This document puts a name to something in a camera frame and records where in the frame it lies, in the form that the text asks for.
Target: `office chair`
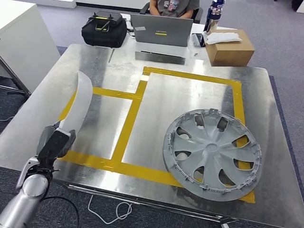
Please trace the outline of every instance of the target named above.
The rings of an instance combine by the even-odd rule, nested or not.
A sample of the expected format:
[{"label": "office chair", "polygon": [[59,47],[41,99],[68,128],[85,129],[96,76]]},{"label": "office chair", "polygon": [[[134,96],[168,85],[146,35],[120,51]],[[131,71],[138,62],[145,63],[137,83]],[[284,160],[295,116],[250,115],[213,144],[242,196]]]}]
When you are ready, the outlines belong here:
[{"label": "office chair", "polygon": [[[147,3],[146,4],[143,9],[141,9],[141,11],[140,12],[140,14],[147,14],[147,13],[150,13],[149,11],[149,8],[150,7],[150,3]],[[199,24],[201,22],[201,18],[203,15],[203,9],[201,9],[201,7],[198,9],[195,9],[193,11],[192,16],[191,17],[191,19],[193,19],[193,23],[195,24]]]}]

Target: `gray laptop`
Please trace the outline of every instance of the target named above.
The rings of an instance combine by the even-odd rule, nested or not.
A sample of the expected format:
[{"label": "gray laptop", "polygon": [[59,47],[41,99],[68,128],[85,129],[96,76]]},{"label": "gray laptop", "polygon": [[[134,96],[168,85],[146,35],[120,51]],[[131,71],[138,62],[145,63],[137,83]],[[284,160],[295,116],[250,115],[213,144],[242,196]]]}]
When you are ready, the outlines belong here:
[{"label": "gray laptop", "polygon": [[192,19],[131,14],[137,42],[186,47]]}]

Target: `person's arm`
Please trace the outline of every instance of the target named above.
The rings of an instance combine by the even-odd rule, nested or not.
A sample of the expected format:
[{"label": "person's arm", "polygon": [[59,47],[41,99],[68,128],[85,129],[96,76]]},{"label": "person's arm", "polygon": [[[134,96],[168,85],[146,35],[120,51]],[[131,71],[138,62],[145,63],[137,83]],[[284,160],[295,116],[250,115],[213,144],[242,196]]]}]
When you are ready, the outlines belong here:
[{"label": "person's arm", "polygon": [[157,0],[150,0],[150,14],[154,16],[160,16],[158,10],[156,8]]},{"label": "person's arm", "polygon": [[181,15],[180,18],[190,19],[193,14],[193,10],[187,10],[186,13]]}]

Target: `gray t-shirt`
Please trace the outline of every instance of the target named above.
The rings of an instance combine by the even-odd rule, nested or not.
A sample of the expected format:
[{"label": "gray t-shirt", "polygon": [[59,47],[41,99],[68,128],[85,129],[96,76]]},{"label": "gray t-shirt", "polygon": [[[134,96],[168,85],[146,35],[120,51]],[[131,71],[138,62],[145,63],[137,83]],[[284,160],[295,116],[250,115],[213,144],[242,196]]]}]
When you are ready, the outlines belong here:
[{"label": "gray t-shirt", "polygon": [[178,18],[187,10],[199,8],[199,3],[199,0],[158,0],[158,8],[161,16]]}]

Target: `cardboard box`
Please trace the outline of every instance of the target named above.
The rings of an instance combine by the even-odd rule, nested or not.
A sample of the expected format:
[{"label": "cardboard box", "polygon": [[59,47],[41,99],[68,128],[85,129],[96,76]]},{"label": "cardboard box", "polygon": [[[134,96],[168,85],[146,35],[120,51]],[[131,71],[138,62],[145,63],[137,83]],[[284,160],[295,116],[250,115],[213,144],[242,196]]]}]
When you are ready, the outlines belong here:
[{"label": "cardboard box", "polygon": [[250,60],[254,52],[253,46],[243,30],[220,30],[213,32],[235,32],[239,35],[242,41],[206,44],[207,53],[212,66],[223,67],[244,67]]}]

